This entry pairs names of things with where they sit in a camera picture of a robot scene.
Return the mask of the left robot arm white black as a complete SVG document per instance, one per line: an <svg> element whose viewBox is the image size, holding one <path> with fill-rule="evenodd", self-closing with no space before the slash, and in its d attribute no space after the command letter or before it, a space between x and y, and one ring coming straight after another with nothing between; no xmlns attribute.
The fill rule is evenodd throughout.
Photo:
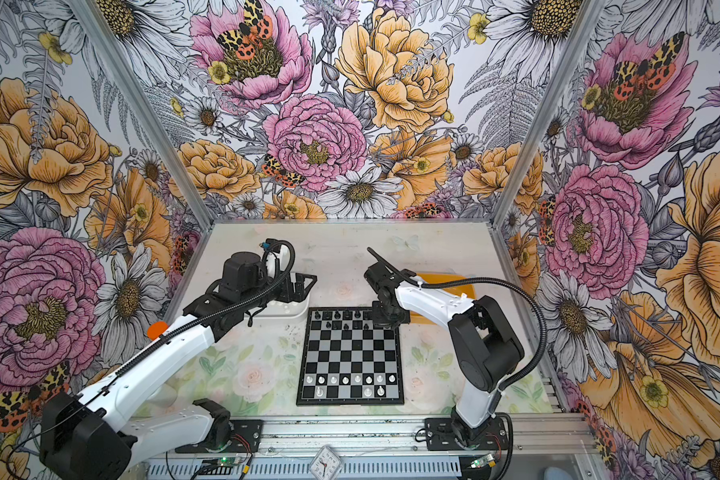
<svg viewBox="0 0 720 480"><path fill-rule="evenodd" d="M307 301L316 278L294 272L293 245L267 239L261 248L231 255L221 278L113 373L77 394L51 398L42 413L40 462L61 479L117 479L179 447L225 448L233 438L230 413L213 400L145 423L131 418L164 394L167 380L190 360L236 326L251 325L271 302Z"/></svg>

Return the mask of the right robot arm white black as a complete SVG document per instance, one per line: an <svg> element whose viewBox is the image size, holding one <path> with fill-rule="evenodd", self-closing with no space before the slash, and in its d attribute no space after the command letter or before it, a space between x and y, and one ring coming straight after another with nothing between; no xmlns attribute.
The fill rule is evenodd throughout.
<svg viewBox="0 0 720 480"><path fill-rule="evenodd" d="M525 358L522 342L502 307L484 295L473 299L449 290L458 286L487 283L518 294L518 286L497 278L467 278L428 283L417 274L398 271L383 261L368 267L364 279L375 292L373 323L394 329L417 314L448 334L457 365L465 377L460 398L451 414L451 431L462 448L475 448L486 432L509 379Z"/></svg>

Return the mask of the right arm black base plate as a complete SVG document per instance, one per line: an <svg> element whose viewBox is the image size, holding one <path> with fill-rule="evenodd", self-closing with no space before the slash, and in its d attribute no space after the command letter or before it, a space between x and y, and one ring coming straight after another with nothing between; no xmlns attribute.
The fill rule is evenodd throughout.
<svg viewBox="0 0 720 480"><path fill-rule="evenodd" d="M505 451L510 440L509 427L498 417L488 418L475 428L457 418L424 420L424 441L429 451Z"/></svg>

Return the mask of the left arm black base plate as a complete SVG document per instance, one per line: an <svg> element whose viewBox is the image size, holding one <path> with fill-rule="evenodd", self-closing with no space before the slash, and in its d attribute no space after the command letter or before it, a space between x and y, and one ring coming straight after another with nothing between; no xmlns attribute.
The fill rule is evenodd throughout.
<svg viewBox="0 0 720 480"><path fill-rule="evenodd" d="M235 419L226 427L213 427L209 436L200 443L177 447L176 453L257 453L262 439L262 420Z"/></svg>

